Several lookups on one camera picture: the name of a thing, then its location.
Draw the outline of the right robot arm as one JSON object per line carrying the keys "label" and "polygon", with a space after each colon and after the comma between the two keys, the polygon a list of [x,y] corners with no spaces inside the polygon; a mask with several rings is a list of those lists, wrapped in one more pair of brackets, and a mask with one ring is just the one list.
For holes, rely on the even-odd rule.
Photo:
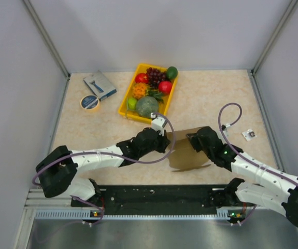
{"label": "right robot arm", "polygon": [[251,179],[235,178],[224,189],[228,204],[252,203],[275,211],[298,228],[298,176],[276,170],[231,148],[211,127],[203,127],[187,138],[194,150],[204,152],[216,166]]}

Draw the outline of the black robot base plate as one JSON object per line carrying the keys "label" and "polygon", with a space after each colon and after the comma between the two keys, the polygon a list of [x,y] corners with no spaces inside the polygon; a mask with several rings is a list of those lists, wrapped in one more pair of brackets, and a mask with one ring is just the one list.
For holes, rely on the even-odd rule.
{"label": "black robot base plate", "polygon": [[107,215],[206,215],[225,206],[243,208],[226,197],[225,186],[101,185],[101,194],[88,201],[104,207]]}

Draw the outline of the brown cardboard paper box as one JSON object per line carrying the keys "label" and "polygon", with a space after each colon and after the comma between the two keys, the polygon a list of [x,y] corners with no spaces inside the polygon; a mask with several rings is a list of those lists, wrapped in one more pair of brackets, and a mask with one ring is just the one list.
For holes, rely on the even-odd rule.
{"label": "brown cardboard paper box", "polygon": [[169,166],[174,172],[185,172],[210,166],[203,152],[197,153],[187,138],[188,133],[196,133],[201,127],[175,131],[175,145],[168,156]]}

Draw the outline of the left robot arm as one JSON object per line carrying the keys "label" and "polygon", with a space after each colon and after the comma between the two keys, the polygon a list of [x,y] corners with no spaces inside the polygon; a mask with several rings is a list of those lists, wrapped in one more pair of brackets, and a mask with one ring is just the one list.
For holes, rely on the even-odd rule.
{"label": "left robot arm", "polygon": [[82,178],[80,174],[141,163],[143,156],[154,151],[164,153],[169,144],[166,133],[145,128],[129,140],[97,150],[75,151],[62,145],[36,166],[37,178],[46,198],[66,193],[93,206],[101,198],[98,186],[93,179]]}

